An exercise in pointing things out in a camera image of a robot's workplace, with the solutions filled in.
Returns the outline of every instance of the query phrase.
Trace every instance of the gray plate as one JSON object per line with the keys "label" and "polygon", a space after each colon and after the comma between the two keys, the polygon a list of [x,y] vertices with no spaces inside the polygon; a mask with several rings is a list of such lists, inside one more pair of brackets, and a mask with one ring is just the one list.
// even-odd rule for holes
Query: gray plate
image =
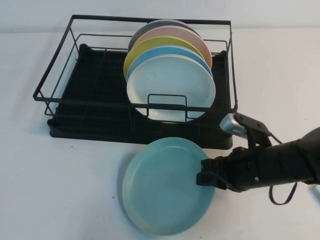
{"label": "gray plate", "polygon": [[149,22],[147,25],[144,25],[138,31],[135,32],[135,34],[132,36],[132,38],[129,42],[128,52],[132,49],[133,45],[138,40],[138,38],[140,38],[143,34],[145,34],[146,32],[149,32],[150,30],[152,30],[154,28],[168,26],[168,25],[184,27],[186,29],[193,31],[194,33],[196,33],[199,36],[199,34],[195,30],[193,30],[190,26],[188,26],[187,24],[185,24],[182,21],[172,20],[172,19],[159,19],[159,20]]}

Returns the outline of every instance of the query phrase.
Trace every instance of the blue plate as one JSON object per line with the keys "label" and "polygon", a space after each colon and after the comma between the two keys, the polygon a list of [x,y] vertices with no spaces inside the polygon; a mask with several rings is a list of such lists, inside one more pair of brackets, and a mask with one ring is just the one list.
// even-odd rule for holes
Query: blue plate
{"label": "blue plate", "polygon": [[176,54],[176,55],[182,55],[188,58],[191,58],[195,61],[197,61],[201,66],[207,70],[207,72],[212,77],[212,72],[208,64],[205,62],[205,60],[200,57],[198,54],[196,54],[194,51],[191,51],[190,49],[183,47],[183,46],[177,46],[177,45],[162,45],[157,46],[152,49],[149,49],[145,51],[144,53],[140,54],[135,58],[135,60],[131,63],[127,75],[126,80],[128,81],[131,73],[138,67],[140,64],[144,63],[145,61],[152,59],[154,57],[157,57],[159,55],[164,54]]}
{"label": "blue plate", "polygon": [[214,187],[196,185],[206,153],[195,143],[168,137],[150,143],[129,164],[122,201],[143,231],[173,235],[197,223],[207,211]]}

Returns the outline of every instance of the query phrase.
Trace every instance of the black drip tray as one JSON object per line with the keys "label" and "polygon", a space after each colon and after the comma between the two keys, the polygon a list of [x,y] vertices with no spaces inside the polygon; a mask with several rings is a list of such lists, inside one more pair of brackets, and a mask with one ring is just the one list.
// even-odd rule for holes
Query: black drip tray
{"label": "black drip tray", "polygon": [[181,123],[151,120],[131,107],[123,74],[126,55],[121,51],[93,50],[85,44],[79,47],[77,62],[61,98],[108,103],[108,106],[60,103],[48,121],[51,136],[138,144],[180,137],[202,148],[232,147],[232,136],[219,128],[230,109],[225,51],[212,58],[216,97],[211,106],[225,113],[207,112],[199,119]]}

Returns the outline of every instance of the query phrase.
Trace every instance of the plate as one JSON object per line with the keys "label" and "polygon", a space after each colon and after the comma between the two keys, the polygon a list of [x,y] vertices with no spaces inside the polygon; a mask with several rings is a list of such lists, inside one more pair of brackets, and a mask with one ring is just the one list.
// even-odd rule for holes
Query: plate
{"label": "plate", "polygon": [[154,28],[145,34],[143,34],[141,37],[139,37],[133,47],[135,47],[137,44],[150,39],[155,38],[159,36],[173,36],[178,37],[183,40],[186,40],[188,43],[191,43],[199,52],[202,54],[205,62],[208,64],[208,66],[212,67],[212,57],[210,50],[204,40],[199,37],[197,34],[195,34],[193,31],[186,29],[185,27],[181,26],[160,26],[157,28]]}
{"label": "plate", "polygon": [[191,58],[197,61],[199,64],[201,64],[201,66],[203,66],[212,77],[212,72],[208,64],[194,51],[191,51],[190,49],[183,46],[163,45],[151,48],[145,51],[144,53],[140,54],[135,60],[133,60],[125,79],[127,80],[130,77],[133,70],[136,69],[136,67],[138,67],[143,62],[163,54],[177,54]]}
{"label": "plate", "polygon": [[128,45],[128,52],[132,49],[133,45],[135,44],[136,40],[140,38],[143,34],[150,31],[151,29],[166,26],[166,25],[172,25],[172,26],[180,26],[184,27],[186,29],[189,29],[197,34],[195,30],[193,30],[191,27],[189,27],[187,24],[185,24],[182,21],[173,20],[173,19],[159,19],[155,21],[151,21],[148,24],[141,27],[138,31],[135,32],[135,34],[132,36],[129,45]]}
{"label": "plate", "polygon": [[130,52],[128,52],[123,64],[124,76],[127,76],[128,69],[131,63],[136,59],[136,57],[138,57],[140,54],[144,53],[149,49],[153,49],[155,47],[163,46],[163,45],[177,45],[177,46],[185,47],[187,49],[194,51],[200,57],[204,58],[202,54],[191,43],[179,37],[175,37],[175,36],[152,37],[143,42],[140,42],[138,45],[133,47]]}
{"label": "plate", "polygon": [[[211,75],[195,60],[177,54],[165,54],[151,58],[137,66],[127,80],[126,91],[131,103],[147,104],[149,94],[184,95],[189,107],[211,107],[216,87]],[[149,97],[152,104],[186,105],[182,96]],[[145,108],[137,110],[147,115]],[[150,109],[153,120],[185,122],[198,118],[204,112]]]}
{"label": "plate", "polygon": [[162,138],[130,162],[122,201],[132,222],[156,235],[173,235],[196,224],[207,211],[215,188],[196,185],[206,153],[192,141]]}

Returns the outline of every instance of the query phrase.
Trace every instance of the robotic arm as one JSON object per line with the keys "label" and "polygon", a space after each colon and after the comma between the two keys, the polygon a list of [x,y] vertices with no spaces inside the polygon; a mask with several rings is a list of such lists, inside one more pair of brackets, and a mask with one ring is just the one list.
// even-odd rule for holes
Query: robotic arm
{"label": "robotic arm", "polygon": [[229,156],[202,160],[197,185],[240,193],[287,183],[320,184],[320,127],[301,139],[276,146],[269,137],[276,138],[262,122],[240,113],[228,114],[220,127],[247,138],[248,148],[237,147]]}

